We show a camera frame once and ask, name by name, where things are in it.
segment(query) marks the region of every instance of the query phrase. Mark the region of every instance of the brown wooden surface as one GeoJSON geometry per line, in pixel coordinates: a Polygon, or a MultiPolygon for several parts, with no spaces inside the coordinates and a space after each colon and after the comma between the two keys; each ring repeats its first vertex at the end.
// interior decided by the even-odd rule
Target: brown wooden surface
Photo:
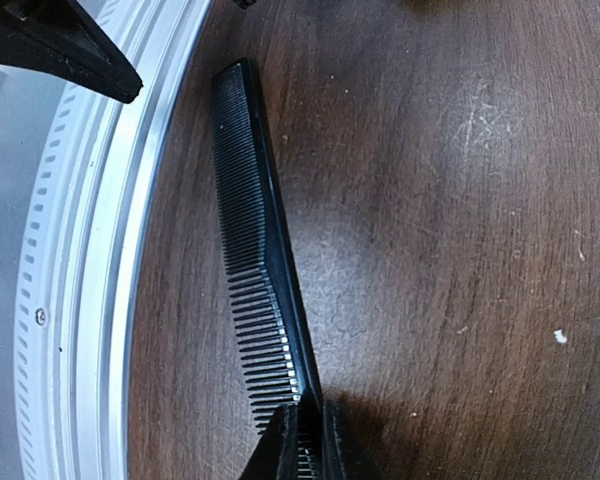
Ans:
{"type": "Polygon", "coordinates": [[[132,479],[233,480],[257,441],[209,105],[245,55],[322,382],[386,479],[600,479],[598,0],[215,1],[146,244],[132,479]]]}

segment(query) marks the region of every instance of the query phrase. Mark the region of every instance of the fine comb teeth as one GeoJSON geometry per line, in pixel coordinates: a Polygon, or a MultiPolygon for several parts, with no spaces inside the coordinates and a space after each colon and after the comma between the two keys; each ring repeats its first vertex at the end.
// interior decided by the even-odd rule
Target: fine comb teeth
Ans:
{"type": "Polygon", "coordinates": [[[302,425],[319,418],[322,393],[257,72],[240,60],[212,87],[220,228],[249,398],[260,432],[280,405],[301,406],[298,478],[315,478],[302,425]]]}

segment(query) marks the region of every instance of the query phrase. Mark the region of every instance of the dark object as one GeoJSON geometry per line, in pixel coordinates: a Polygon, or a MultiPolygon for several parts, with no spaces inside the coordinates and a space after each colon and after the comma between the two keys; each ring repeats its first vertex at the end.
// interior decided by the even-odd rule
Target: dark object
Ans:
{"type": "Polygon", "coordinates": [[[50,73],[124,103],[142,88],[76,0],[0,0],[0,63],[50,73]]]}
{"type": "Polygon", "coordinates": [[[251,5],[254,5],[256,3],[256,0],[233,0],[233,1],[236,2],[238,4],[238,6],[240,8],[242,8],[243,10],[246,10],[251,5]]]}
{"type": "MultiPolygon", "coordinates": [[[[270,421],[280,421],[271,418],[273,412],[279,407],[297,408],[295,474],[297,478],[321,478],[323,422],[331,425],[333,421],[330,412],[323,417],[320,379],[258,73],[243,59],[214,77],[212,83],[220,227],[238,345],[257,427],[262,431],[269,425],[262,440],[268,443],[272,432],[279,431],[271,427],[270,421]]],[[[331,455],[340,450],[325,447],[324,451],[331,455]]]]}
{"type": "MultiPolygon", "coordinates": [[[[298,407],[276,410],[240,480],[295,480],[298,443],[298,407]]],[[[342,409],[324,405],[322,424],[322,480],[377,480],[378,472],[349,431],[342,409]]]]}

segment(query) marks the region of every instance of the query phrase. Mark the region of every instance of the screw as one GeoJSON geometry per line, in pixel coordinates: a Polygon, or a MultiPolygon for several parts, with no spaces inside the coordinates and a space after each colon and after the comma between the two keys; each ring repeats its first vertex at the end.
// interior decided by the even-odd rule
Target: screw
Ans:
{"type": "Polygon", "coordinates": [[[36,310],[36,323],[40,326],[43,326],[46,321],[47,321],[47,314],[44,313],[44,310],[42,310],[41,308],[36,310]]]}

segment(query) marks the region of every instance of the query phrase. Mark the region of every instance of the black comb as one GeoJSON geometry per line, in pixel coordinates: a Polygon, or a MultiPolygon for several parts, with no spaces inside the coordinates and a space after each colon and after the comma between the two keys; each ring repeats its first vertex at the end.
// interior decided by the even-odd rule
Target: black comb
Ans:
{"type": "Polygon", "coordinates": [[[318,478],[322,392],[300,296],[256,67],[212,81],[220,227],[238,345],[255,421],[299,406],[298,478],[318,478]]]}

